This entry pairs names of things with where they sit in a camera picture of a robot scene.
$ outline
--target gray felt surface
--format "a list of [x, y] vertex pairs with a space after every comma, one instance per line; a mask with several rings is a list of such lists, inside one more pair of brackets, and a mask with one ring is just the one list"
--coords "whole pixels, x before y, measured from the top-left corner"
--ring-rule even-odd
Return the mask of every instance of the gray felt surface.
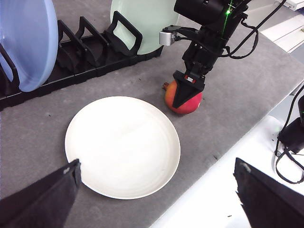
[[[84, 15], [103, 30], [109, 25], [110, 0], [55, 0], [58, 18], [73, 31]], [[194, 23], [181, 18], [180, 24]], [[235, 47], [248, 33], [239, 28]], [[147, 228], [232, 145], [247, 133], [304, 78], [304, 66], [261, 36], [255, 53], [244, 60], [219, 59], [208, 74], [204, 100], [187, 116], [173, 114], [161, 89], [183, 70], [188, 42], [166, 47], [160, 58], [35, 98], [1, 114], [1, 197], [6, 197], [67, 160], [64, 139], [73, 116], [94, 100], [124, 95], [145, 100], [173, 122], [181, 143], [181, 160], [173, 179], [159, 192], [137, 200], [116, 200], [82, 186], [66, 228]], [[244, 47], [248, 52], [252, 46]]]

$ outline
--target black cable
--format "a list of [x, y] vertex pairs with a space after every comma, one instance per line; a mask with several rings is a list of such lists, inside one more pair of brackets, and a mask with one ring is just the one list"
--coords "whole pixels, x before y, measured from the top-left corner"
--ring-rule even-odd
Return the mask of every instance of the black cable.
[[[247, 28], [251, 28], [252, 31], [245, 37], [245, 39], [243, 39], [243, 41], [233, 50], [233, 51], [230, 51], [230, 47], [229, 46], [226, 46], [225, 49], [227, 51], [227, 54], [225, 55], [219, 55], [218, 53], [215, 53], [213, 51], [211, 51], [210, 49], [208, 49], [207, 47], [205, 47], [201, 42], [197, 41], [197, 40], [194, 40], [194, 39], [191, 39], [191, 38], [186, 38], [186, 37], [176, 37], [175, 38], [175, 41], [179, 41], [179, 40], [190, 40], [190, 41], [193, 41], [197, 44], [199, 44], [203, 49], [205, 49], [206, 51], [208, 51], [209, 53], [217, 56], [217, 57], [230, 57], [232, 59], [243, 59], [243, 58], [246, 58], [248, 56], [250, 56], [256, 49], [257, 47], [257, 44], [258, 44], [258, 29], [265, 24], [266, 21], [268, 21], [277, 11], [280, 10], [280, 8], [285, 4], [287, 0], [283, 0], [266, 18], [264, 18], [264, 20], [262, 20], [258, 26], [254, 27], [254, 26], [249, 26], [248, 24], [246, 24], [244, 22], [245, 19], [243, 19], [241, 21], [241, 24]], [[244, 55], [244, 56], [233, 56], [233, 54], [235, 54], [245, 43], [246, 41], [254, 34], [256, 33], [256, 38], [255, 38], [255, 41], [254, 41], [254, 44], [253, 44], [253, 47], [251, 49], [251, 51], [247, 54], [247, 55]]]
[[[291, 118], [291, 114], [293, 112], [293, 108], [294, 108], [294, 105], [295, 105], [295, 101], [297, 100], [298, 96], [300, 95], [300, 93], [304, 90], [304, 85], [299, 89], [299, 91], [296, 93], [296, 95], [294, 96], [293, 98], [293, 101], [291, 102], [291, 106], [290, 106], [290, 110], [289, 110], [289, 113], [288, 113], [288, 117], [287, 117], [287, 120], [284, 124], [284, 127], [282, 128], [281, 130], [281, 133], [286, 129], [289, 121], [290, 121], [290, 118]], [[275, 155], [278, 157], [278, 159], [276, 160], [276, 163], [275, 163], [275, 170], [276, 170], [276, 173], [278, 174], [278, 176], [285, 180], [286, 182], [290, 183], [290, 184], [299, 184], [299, 183], [302, 183], [304, 182], [304, 175], [302, 176], [302, 178], [298, 181], [298, 182], [293, 182], [293, 181], [290, 181], [289, 179], [287, 179], [286, 177], [284, 177], [280, 172], [279, 170], [277, 169], [277, 165], [279, 163], [279, 161], [284, 157], [284, 155], [287, 155], [287, 157], [292, 160], [297, 166], [299, 166], [303, 171], [304, 171], [304, 166], [302, 166], [296, 159], [294, 159], [294, 157], [289, 153], [289, 151], [292, 151], [293, 148], [286, 148], [286, 146], [284, 147], [284, 152], [278, 156], [278, 148], [279, 148], [279, 139], [277, 140], [276, 142], [276, 148], [275, 148]]]
[[[244, 22], [244, 20], [245, 19], [242, 19], [242, 21], [241, 21], [241, 24], [243, 26], [245, 26], [246, 28], [249, 28], [249, 29], [251, 28], [252, 30], [255, 30], [256, 27], [250, 26], [250, 25], [246, 24]], [[228, 56], [226, 56], [226, 55], [219, 55], [218, 53], [215, 53], [214, 51], [208, 49], [203, 43], [199, 42], [198, 40], [195, 40], [195, 39], [192, 39], [192, 38], [188, 38], [188, 37], [180, 37], [180, 36], [177, 36], [175, 38], [175, 41], [180, 41], [180, 40], [190, 40], [190, 41], [193, 41], [196, 44], [200, 45], [204, 50], [208, 51], [209, 53], [211, 53], [212, 55], [214, 55], [216, 57], [230, 57], [232, 59], [243, 59], [243, 58], [246, 58], [246, 57], [250, 56], [254, 52], [254, 50], [256, 49], [257, 44], [258, 44], [258, 30], [256, 30], [256, 38], [255, 38], [253, 47], [252, 47], [251, 51], [247, 55], [245, 55], [245, 56], [232, 56], [232, 54], [230, 53], [230, 47], [229, 46], [225, 47], [226, 51], [228, 52]]]
[[266, 21], [268, 21], [276, 12], [279, 11], [279, 9], [285, 4], [287, 0], [283, 0], [264, 20], [262, 20], [258, 26], [251, 31], [245, 39], [231, 52], [231, 54], [235, 54], [244, 44], [245, 42], [262, 26], [265, 24]]
[[288, 157], [290, 160], [292, 160], [296, 165], [298, 165], [298, 166], [302, 169], [302, 171], [304, 171], [304, 166], [302, 166], [296, 159], [294, 159], [293, 156], [289, 153], [289, 151], [290, 151], [290, 149], [286, 148], [286, 146], [285, 146], [284, 152], [283, 152], [283, 153], [278, 157], [278, 159], [276, 160], [276, 163], [275, 163], [275, 170], [276, 170], [277, 175], [278, 175], [281, 179], [285, 180], [286, 182], [288, 182], [288, 183], [290, 183], [290, 184], [300, 184], [300, 183], [304, 182], [304, 175], [302, 175], [302, 178], [301, 178], [298, 182], [293, 182], [293, 181], [287, 179], [286, 177], [284, 177], [284, 176], [279, 172], [279, 170], [277, 169], [277, 165], [278, 165], [279, 161], [284, 157], [284, 155], [287, 155], [287, 157]]
[[245, 19], [243, 19], [241, 21], [241, 24], [243, 26], [245, 26], [246, 28], [249, 28], [249, 29], [251, 28], [253, 31], [256, 31], [255, 41], [253, 43], [253, 47], [252, 47], [251, 51], [247, 55], [244, 55], [244, 56], [233, 56], [232, 52], [230, 52], [230, 47], [229, 46], [225, 47], [226, 51], [228, 52], [229, 57], [232, 59], [243, 59], [243, 58], [250, 56], [255, 51], [257, 44], [258, 44], [258, 30], [256, 29], [256, 27], [250, 26], [247, 23], [245, 23], [244, 20]]
[[[298, 96], [300, 95], [300, 93], [301, 93], [303, 90], [304, 90], [304, 85], [301, 87], [301, 89], [300, 89], [300, 90], [296, 93], [296, 95], [294, 96], [293, 101], [292, 101], [291, 106], [290, 106], [290, 110], [289, 110], [289, 113], [288, 113], [287, 120], [286, 120], [286, 122], [285, 122], [285, 124], [284, 124], [284, 127], [282, 128], [281, 132], [283, 132], [283, 131], [286, 129], [286, 127], [287, 127], [287, 125], [288, 125], [288, 123], [289, 123], [291, 114], [292, 114], [292, 112], [293, 112], [293, 108], [294, 108], [294, 105], [295, 105], [295, 101], [297, 100]], [[276, 148], [275, 148], [275, 155], [276, 155], [276, 156], [277, 156], [277, 153], [278, 153], [279, 143], [280, 143], [280, 141], [277, 140], [277, 142], [276, 142]]]

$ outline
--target blue plate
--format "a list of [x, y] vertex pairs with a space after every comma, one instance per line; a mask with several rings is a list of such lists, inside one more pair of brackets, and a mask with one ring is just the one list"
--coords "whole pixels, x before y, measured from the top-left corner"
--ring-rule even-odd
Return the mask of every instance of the blue plate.
[[[58, 27], [52, 0], [1, 0], [0, 42], [14, 62], [20, 90], [30, 92], [50, 76], [56, 61]], [[4, 58], [0, 63], [13, 74]]]

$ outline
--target ceramic plate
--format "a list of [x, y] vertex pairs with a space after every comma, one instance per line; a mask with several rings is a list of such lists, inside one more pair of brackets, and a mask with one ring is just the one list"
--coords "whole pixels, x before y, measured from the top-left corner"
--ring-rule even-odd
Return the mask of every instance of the ceramic plate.
[[83, 108], [66, 133], [68, 161], [81, 162], [83, 183], [116, 199], [148, 196], [174, 175], [181, 148], [170, 120], [153, 105], [108, 97]]
[[[143, 36], [138, 55], [151, 53], [161, 47], [159, 32], [168, 25], [175, 25], [178, 14], [174, 12], [176, 0], [112, 0], [111, 22], [115, 11], [128, 19]], [[121, 23], [114, 34], [131, 49], [135, 37]]]
[[[50, 76], [57, 56], [58, 27], [52, 0], [1, 0], [0, 42], [16, 65], [20, 90], [30, 92]], [[4, 58], [0, 63], [12, 81]]]

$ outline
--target green plate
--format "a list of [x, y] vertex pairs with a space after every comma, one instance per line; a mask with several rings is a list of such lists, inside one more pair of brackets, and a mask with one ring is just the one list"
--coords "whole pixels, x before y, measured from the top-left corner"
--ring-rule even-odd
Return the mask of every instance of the green plate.
[[[115, 11], [119, 11], [128, 19], [143, 36], [138, 55], [151, 53], [161, 47], [159, 32], [168, 25], [175, 25], [178, 13], [174, 12], [176, 0], [113, 0], [111, 6], [111, 22]], [[114, 31], [125, 45], [131, 49], [135, 37], [120, 22]]]

